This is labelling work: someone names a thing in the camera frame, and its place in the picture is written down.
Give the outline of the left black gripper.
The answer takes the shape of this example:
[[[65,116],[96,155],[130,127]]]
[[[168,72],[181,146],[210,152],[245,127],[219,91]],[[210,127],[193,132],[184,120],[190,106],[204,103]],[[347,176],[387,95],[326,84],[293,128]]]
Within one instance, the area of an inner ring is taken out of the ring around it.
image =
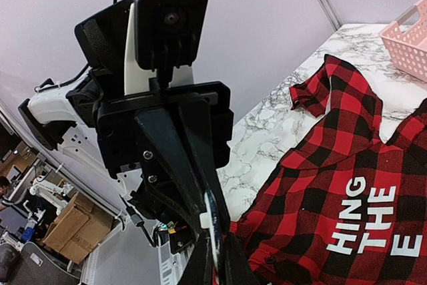
[[[219,81],[105,99],[97,110],[97,142],[111,177],[140,165],[157,176],[155,192],[201,234],[202,192],[216,201],[220,233],[230,215],[217,169],[230,160],[231,91]]]

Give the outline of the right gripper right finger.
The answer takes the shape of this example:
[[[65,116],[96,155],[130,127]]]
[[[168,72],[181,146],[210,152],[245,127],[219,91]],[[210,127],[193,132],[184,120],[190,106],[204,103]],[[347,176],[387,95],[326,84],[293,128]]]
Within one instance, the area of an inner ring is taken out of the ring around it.
[[[236,235],[228,232],[223,243],[220,284],[259,284],[242,251]]]

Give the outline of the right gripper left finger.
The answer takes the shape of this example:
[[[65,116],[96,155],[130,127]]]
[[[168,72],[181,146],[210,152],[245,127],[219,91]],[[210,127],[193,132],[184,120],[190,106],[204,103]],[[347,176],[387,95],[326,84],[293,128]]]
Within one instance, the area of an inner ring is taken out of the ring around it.
[[[210,237],[201,234],[178,285],[212,285],[214,261]]]

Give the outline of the blue round badge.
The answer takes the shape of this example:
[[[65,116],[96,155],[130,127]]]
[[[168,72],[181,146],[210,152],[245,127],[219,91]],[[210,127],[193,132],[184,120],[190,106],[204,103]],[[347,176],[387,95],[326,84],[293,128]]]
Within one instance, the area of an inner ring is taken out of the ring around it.
[[[209,230],[213,265],[219,272],[222,261],[222,233],[220,215],[211,190],[205,191],[204,202],[206,211],[199,215],[200,226],[203,230]]]

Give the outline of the red black plaid shirt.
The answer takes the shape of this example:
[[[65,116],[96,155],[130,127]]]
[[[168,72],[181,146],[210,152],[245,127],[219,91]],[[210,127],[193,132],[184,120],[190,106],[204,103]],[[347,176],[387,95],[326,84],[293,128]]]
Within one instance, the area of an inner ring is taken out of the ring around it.
[[[238,283],[425,284],[426,104],[383,142],[382,100],[332,55],[290,96],[318,121],[231,224]]]

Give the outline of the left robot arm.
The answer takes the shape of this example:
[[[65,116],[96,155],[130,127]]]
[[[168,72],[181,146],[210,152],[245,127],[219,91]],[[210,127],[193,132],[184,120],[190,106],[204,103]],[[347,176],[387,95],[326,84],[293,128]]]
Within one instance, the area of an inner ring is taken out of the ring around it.
[[[46,81],[19,112],[59,150],[117,182],[126,206],[222,241],[230,216],[217,175],[230,158],[233,113],[221,82],[194,84],[207,0],[123,0],[75,28],[88,60],[65,84]]]

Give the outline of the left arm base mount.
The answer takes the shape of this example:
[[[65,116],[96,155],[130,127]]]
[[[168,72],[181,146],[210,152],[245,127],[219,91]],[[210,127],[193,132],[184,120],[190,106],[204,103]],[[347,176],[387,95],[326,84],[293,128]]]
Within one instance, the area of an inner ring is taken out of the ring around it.
[[[135,191],[131,199],[120,196],[131,221],[140,228],[153,248],[167,241],[172,254],[178,254],[195,244],[195,233],[187,222],[157,198]]]

